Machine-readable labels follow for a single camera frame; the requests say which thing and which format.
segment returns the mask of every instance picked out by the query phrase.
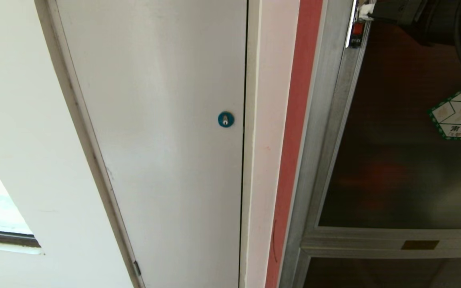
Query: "door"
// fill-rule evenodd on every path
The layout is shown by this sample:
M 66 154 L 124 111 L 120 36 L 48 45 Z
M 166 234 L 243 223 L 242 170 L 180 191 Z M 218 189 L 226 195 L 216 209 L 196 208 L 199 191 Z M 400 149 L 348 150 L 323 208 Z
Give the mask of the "door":
M 144 284 L 237 287 L 247 2 L 57 7 Z
M 369 22 L 345 48 L 355 3 L 324 5 L 280 287 L 461 287 L 461 139 L 428 115 L 461 93 L 455 47 Z

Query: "white wall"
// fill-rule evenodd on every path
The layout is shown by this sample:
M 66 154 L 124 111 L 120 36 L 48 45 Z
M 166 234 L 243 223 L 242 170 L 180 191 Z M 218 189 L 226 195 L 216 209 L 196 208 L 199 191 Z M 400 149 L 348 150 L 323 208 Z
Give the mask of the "white wall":
M 44 254 L 0 250 L 0 288 L 130 288 L 32 0 L 0 1 L 0 179 Z
M 299 6 L 249 1 L 241 246 L 246 288 L 263 288 L 266 279 Z

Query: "red stripe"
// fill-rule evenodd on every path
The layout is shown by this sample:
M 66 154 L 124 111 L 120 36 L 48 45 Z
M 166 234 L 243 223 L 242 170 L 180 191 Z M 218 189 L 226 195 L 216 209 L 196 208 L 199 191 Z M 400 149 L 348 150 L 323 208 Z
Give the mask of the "red stripe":
M 300 0 L 265 288 L 277 288 L 323 0 Z

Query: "door frame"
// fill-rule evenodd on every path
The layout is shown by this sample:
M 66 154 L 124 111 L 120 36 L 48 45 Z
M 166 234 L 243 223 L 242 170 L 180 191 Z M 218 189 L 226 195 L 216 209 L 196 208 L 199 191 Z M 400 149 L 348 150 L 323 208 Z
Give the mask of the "door frame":
M 74 64 L 64 33 L 56 0 L 35 0 L 40 24 L 46 40 L 51 62 L 62 88 L 66 105 L 69 109 L 72 122 L 75 126 L 79 141 L 82 145 L 88 165 L 92 170 L 94 181 L 108 215 L 111 228 L 117 245 L 128 270 L 130 280 L 136 288 L 145 288 L 141 272 L 131 247 L 122 215 L 118 208 L 115 194 L 111 186 L 110 177 L 105 169 L 95 131 L 93 129 L 88 110 L 84 103 Z
M 461 229 L 421 230 L 319 226 L 322 207 L 364 59 L 370 23 L 358 49 L 344 48 L 357 0 L 326 0 L 309 90 L 299 177 L 279 287 L 302 287 L 312 257 L 458 258 Z M 438 240 L 434 250 L 403 250 L 406 240 Z

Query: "white door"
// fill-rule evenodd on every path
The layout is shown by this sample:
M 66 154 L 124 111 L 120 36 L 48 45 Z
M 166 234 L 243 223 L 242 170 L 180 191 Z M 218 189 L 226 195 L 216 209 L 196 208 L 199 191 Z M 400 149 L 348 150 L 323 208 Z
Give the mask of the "white door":
M 145 285 L 236 288 L 247 2 L 57 4 Z

